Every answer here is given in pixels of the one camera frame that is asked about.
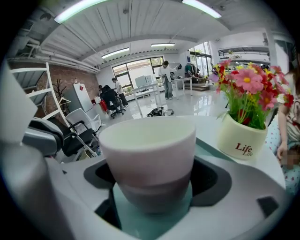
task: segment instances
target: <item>stairs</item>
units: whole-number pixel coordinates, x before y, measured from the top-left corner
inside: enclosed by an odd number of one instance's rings
[[[190,83],[184,83],[184,87],[185,87],[185,89],[191,89],[191,86],[190,86],[191,84]],[[209,86],[205,86],[205,83],[193,83],[192,84],[192,86],[193,86],[193,91],[207,91],[207,90],[209,90],[210,89],[210,87]]]

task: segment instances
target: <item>white chair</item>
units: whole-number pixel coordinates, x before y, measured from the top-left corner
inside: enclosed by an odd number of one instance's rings
[[[101,126],[101,119],[99,115],[97,115],[94,119],[91,119],[81,108],[78,108],[69,113],[66,116],[66,119],[71,124],[76,124],[79,121],[84,121],[84,124],[88,128],[93,129],[95,132],[97,132]],[[79,124],[77,127],[75,127],[75,129],[78,134],[81,134],[86,130],[85,126],[83,126],[82,124]]]

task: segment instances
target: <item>hand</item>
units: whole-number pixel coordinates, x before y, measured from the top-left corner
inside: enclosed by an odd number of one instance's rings
[[[279,161],[281,161],[284,156],[287,156],[287,142],[285,141],[282,142],[277,149],[277,158]]]

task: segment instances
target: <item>polka dot clothing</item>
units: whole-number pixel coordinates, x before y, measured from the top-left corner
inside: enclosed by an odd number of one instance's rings
[[[268,126],[268,134],[265,140],[265,144],[271,149],[274,155],[277,155],[277,149],[281,144],[277,119],[273,119],[271,124]],[[300,144],[300,142],[288,141],[288,149],[296,144]],[[296,194],[299,189],[300,183],[300,166],[294,165],[293,169],[287,169],[285,166],[282,166],[282,171],[285,176],[285,186],[287,192]]]

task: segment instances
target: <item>pink flower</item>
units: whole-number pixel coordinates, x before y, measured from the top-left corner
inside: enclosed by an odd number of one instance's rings
[[[284,85],[289,85],[289,82],[285,79],[285,75],[284,74],[280,74],[279,75],[281,83]]]
[[[226,60],[220,62],[219,65],[227,67],[230,62],[231,62],[231,59],[226,59]]]
[[[232,74],[232,73],[226,74],[225,78],[228,79],[228,80],[233,80],[233,79],[235,79],[235,74]]]
[[[259,97],[260,99],[258,100],[258,104],[262,106],[264,111],[273,108],[274,103],[277,102],[276,98],[274,98],[273,92],[263,91]]]
[[[280,85],[279,82],[277,82],[277,80],[276,80],[275,77],[273,77],[273,80],[274,80],[275,87],[276,87],[277,91],[278,91],[279,93],[287,94],[287,91]]]
[[[221,87],[218,86],[218,88],[216,89],[216,93],[220,93],[221,92]]]
[[[207,79],[209,79],[212,82],[216,83],[217,81],[219,81],[219,76],[217,76],[215,74],[211,74]]]
[[[281,74],[282,70],[280,66],[271,66],[272,69],[274,69],[276,74]]]
[[[262,70],[262,68],[260,66],[258,66],[257,64],[252,63],[251,67],[253,67],[260,75],[264,74],[264,71]]]
[[[256,74],[252,69],[241,69],[239,74],[234,77],[237,80],[236,85],[245,91],[255,94],[263,90],[262,76]]]

